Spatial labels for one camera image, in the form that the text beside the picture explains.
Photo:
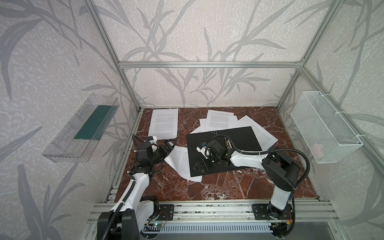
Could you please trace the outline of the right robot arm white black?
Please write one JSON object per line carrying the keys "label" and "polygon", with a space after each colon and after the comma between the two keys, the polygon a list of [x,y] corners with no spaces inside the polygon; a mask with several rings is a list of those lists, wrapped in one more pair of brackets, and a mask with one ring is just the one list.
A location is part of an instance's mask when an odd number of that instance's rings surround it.
{"label": "right robot arm white black", "polygon": [[267,152],[250,152],[238,150],[229,139],[222,145],[217,140],[199,143],[193,150],[203,156],[194,165],[194,170],[203,174],[214,166],[234,165],[238,168],[254,168],[264,170],[274,183],[268,211],[280,213],[285,210],[289,200],[299,184],[300,166],[281,149]]}

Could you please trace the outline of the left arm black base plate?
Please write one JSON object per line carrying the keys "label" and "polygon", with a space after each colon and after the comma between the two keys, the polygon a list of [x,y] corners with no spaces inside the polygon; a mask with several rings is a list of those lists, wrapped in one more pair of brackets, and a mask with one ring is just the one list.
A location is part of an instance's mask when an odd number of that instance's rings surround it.
{"label": "left arm black base plate", "polygon": [[173,204],[160,204],[160,209],[157,215],[152,220],[155,221],[172,221],[175,213],[175,205]]}

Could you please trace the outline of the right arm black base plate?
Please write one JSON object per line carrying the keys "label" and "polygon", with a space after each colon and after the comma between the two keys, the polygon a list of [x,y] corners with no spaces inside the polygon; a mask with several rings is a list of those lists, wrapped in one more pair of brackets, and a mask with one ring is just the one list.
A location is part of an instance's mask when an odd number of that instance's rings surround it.
{"label": "right arm black base plate", "polygon": [[284,221],[292,218],[293,208],[287,204],[284,210],[274,207],[272,204],[252,204],[252,212],[255,220]]}

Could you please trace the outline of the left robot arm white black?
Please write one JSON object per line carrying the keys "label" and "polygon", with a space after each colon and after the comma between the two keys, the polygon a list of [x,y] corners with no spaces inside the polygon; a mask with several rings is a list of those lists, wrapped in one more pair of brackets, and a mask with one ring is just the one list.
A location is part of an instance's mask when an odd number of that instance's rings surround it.
{"label": "left robot arm white black", "polygon": [[143,197],[156,171],[175,147],[175,141],[157,144],[149,137],[135,145],[135,160],[127,172],[131,179],[119,201],[109,212],[103,212],[97,221],[97,240],[138,240],[147,220],[160,215],[157,197]]}

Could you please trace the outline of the blue and black file folder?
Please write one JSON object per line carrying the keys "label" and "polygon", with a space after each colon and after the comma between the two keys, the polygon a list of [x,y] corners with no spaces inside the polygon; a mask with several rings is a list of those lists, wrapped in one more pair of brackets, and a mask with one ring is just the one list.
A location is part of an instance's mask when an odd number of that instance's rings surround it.
{"label": "blue and black file folder", "polygon": [[251,127],[241,127],[187,135],[187,148],[192,177],[239,170],[231,163],[236,146],[245,151],[261,151]]}

